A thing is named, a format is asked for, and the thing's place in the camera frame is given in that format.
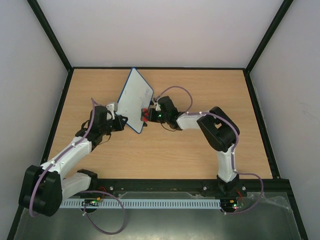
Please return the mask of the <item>small blue-framed whiteboard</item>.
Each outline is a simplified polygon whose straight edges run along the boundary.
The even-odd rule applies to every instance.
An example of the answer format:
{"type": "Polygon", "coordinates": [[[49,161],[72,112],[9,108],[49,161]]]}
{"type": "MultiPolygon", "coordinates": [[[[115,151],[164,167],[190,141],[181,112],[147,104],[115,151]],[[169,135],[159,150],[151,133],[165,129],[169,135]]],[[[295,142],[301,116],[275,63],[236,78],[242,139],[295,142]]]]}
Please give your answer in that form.
{"type": "Polygon", "coordinates": [[[143,130],[142,109],[147,109],[154,90],[136,68],[132,68],[118,98],[116,114],[127,117],[126,124],[137,134],[143,130]]]}

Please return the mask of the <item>red whiteboard eraser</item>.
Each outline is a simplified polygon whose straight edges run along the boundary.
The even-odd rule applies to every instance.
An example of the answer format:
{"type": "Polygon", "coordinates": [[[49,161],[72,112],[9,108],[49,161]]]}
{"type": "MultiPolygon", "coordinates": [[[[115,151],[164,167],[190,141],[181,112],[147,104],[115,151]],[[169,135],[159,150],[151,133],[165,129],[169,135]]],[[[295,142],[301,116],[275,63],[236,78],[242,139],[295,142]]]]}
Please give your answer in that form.
{"type": "Polygon", "coordinates": [[[143,108],[141,110],[141,121],[146,123],[150,120],[149,118],[149,109],[148,108],[143,108]]]}

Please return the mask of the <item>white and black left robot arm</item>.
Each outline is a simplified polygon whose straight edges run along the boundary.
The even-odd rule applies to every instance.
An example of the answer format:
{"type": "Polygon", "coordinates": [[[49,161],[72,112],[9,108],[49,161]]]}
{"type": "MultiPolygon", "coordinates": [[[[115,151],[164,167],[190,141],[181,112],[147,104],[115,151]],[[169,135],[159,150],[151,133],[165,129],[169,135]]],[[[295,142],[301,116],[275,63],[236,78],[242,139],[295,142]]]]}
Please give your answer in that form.
{"type": "Polygon", "coordinates": [[[66,199],[98,188],[98,175],[89,170],[69,171],[103,141],[104,136],[124,130],[128,118],[116,115],[118,104],[96,105],[89,120],[81,125],[71,143],[51,160],[40,166],[31,165],[25,171],[18,199],[21,207],[50,217],[66,199]]]}

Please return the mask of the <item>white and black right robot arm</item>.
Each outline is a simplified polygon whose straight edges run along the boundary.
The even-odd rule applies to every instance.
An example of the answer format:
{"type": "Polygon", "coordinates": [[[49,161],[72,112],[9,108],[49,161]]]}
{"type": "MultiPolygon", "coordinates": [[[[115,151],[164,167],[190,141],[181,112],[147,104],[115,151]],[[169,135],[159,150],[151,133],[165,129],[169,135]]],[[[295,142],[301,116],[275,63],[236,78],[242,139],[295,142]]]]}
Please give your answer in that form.
{"type": "Polygon", "coordinates": [[[209,145],[217,152],[218,191],[229,196],[236,189],[239,174],[236,173],[235,148],[240,130],[218,106],[208,111],[191,113],[179,111],[169,96],[153,102],[153,106],[141,110],[143,122],[167,124],[172,131],[201,130],[209,145]]]}

